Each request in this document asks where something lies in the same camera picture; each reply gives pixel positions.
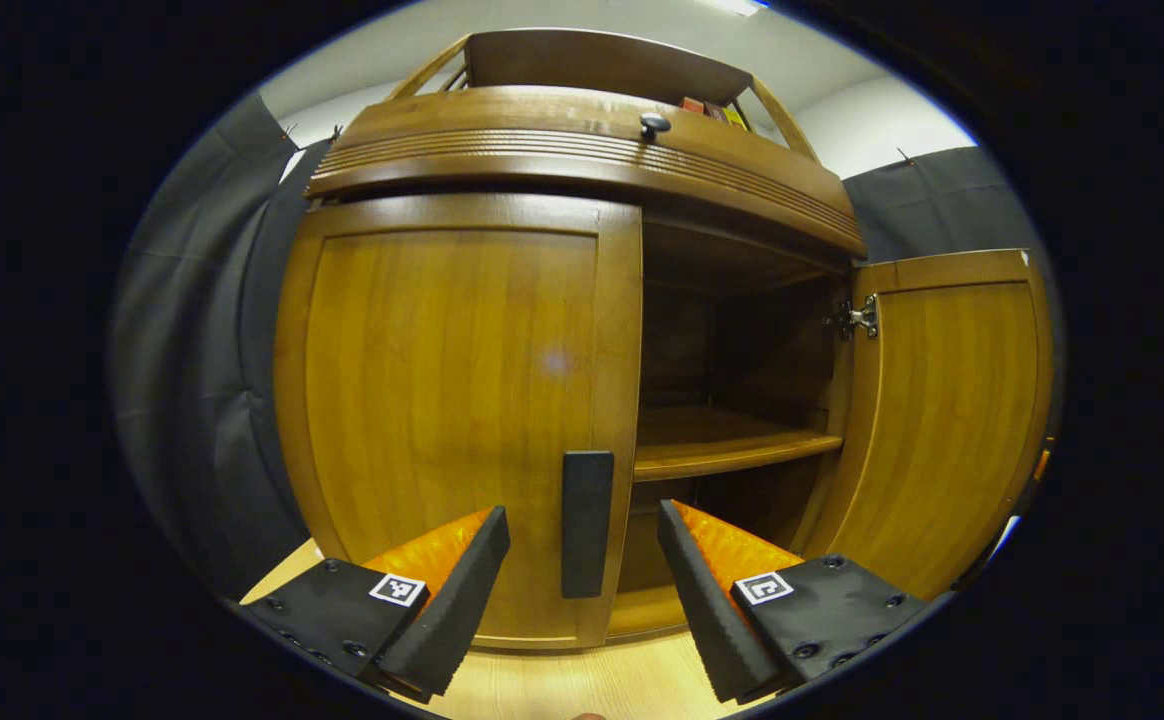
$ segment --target cabinet door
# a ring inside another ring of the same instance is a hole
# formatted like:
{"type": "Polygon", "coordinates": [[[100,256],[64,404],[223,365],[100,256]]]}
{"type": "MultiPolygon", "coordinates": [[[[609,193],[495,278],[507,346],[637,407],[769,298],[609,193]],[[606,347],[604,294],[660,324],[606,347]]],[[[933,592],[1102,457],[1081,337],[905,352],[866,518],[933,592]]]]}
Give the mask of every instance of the cabinet door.
{"type": "Polygon", "coordinates": [[[276,407],[325,555],[367,562],[504,505],[476,637],[604,639],[640,375],[640,211],[567,197],[389,197],[312,211],[281,298],[276,407]],[[613,452],[599,597],[565,600],[565,452],[613,452]]]}
{"type": "Polygon", "coordinates": [[[1003,528],[1052,383],[1039,270],[1021,250],[857,270],[849,427],[807,555],[844,553],[906,592],[946,592],[1003,528]]]}

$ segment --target upper shelf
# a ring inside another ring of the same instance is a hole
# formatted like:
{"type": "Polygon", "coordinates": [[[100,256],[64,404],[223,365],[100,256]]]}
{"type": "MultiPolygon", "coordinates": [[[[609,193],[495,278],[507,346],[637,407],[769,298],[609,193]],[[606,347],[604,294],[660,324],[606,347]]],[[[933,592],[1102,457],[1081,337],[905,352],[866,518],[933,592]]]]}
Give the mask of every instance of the upper shelf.
{"type": "Polygon", "coordinates": [[[466,47],[471,87],[553,85],[620,92],[679,105],[729,105],[751,73],[661,42],[565,28],[475,33],[466,47]]]}
{"type": "Polygon", "coordinates": [[[726,473],[838,450],[844,439],[718,407],[641,407],[634,482],[726,473]]]}

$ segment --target black door handle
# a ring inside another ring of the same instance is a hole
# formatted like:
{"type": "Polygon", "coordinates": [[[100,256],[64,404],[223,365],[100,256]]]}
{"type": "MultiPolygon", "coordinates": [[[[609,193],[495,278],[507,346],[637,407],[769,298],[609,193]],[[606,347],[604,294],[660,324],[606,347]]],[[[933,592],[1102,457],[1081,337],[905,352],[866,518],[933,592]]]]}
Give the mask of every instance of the black door handle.
{"type": "Polygon", "coordinates": [[[565,452],[560,489],[560,594],[599,597],[609,548],[609,505],[613,500],[613,455],[605,450],[565,452]]]}

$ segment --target ceiling light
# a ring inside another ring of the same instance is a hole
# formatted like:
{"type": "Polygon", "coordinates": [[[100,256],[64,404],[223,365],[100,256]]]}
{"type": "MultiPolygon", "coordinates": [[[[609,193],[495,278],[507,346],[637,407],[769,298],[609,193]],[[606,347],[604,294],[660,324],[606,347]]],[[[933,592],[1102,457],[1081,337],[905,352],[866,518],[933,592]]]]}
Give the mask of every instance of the ceiling light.
{"type": "Polygon", "coordinates": [[[757,14],[764,8],[768,8],[768,3],[757,3],[755,0],[700,0],[702,3],[714,5],[716,8],[728,10],[730,13],[737,13],[743,17],[751,17],[751,15],[757,14]]]}

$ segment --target wooden cabinet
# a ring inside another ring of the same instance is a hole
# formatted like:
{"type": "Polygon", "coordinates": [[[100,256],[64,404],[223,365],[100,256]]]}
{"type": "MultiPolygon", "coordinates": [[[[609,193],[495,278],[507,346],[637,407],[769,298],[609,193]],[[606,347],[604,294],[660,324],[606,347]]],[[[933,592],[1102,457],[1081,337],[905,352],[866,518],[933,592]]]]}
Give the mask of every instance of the wooden cabinet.
{"type": "MultiPolygon", "coordinates": [[[[857,265],[847,195],[811,151],[666,105],[693,73],[643,97],[599,70],[555,87],[499,45],[641,47],[549,33],[459,42],[476,86],[410,97],[410,78],[312,178],[275,375],[321,551],[364,562],[505,505],[512,550],[476,637],[496,647],[682,623],[665,497],[922,597],[949,587],[1038,454],[1052,350],[1030,256],[857,265]],[[672,129],[643,137],[644,111],[672,129]],[[874,330],[846,336],[844,302],[874,330]],[[613,455],[596,597],[562,592],[569,451],[613,455]]],[[[723,101],[762,87],[693,58],[723,101]]]]}

